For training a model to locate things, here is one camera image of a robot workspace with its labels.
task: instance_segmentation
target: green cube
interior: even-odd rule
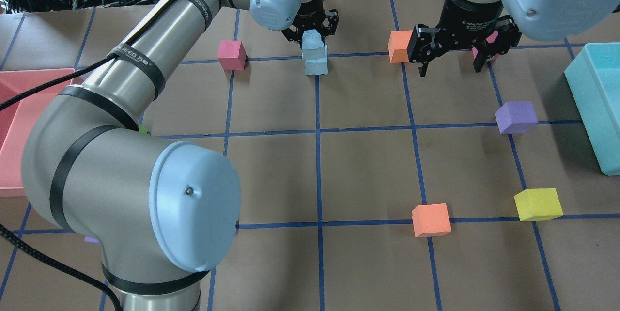
[[[564,215],[555,189],[527,189],[514,197],[519,220],[551,220]]]

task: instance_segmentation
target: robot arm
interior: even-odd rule
[[[306,1],[161,0],[33,128],[22,158],[31,204],[49,222],[99,240],[125,311],[197,310],[199,282],[226,255],[241,207],[226,157],[140,134],[137,119],[222,7],[249,9],[282,31],[303,15],[321,17],[322,0]]]
[[[435,28],[417,24],[409,42],[409,61],[419,63],[424,77],[428,63],[447,51],[476,48],[474,70],[487,59],[518,45],[521,31],[540,41],[561,40],[581,33],[607,17],[620,0],[445,0]],[[503,8],[510,15],[500,17]],[[498,35],[493,43],[487,37]]]

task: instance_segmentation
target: light blue cube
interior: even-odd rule
[[[620,43],[586,44],[564,73],[602,172],[620,175]]]
[[[327,75],[327,57],[306,60],[306,75]]]
[[[304,31],[301,37],[301,57],[304,60],[327,57],[327,46],[323,44],[321,35],[316,30]]]

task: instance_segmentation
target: turquoise bin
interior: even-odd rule
[[[564,73],[601,170],[620,175],[620,43],[586,44]]]

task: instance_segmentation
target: pink plastic tray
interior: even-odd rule
[[[0,102],[73,72],[74,69],[0,71]],[[48,88],[0,112],[0,197],[25,195],[20,169],[26,139],[49,102],[64,87],[75,83],[82,83],[82,79]]]

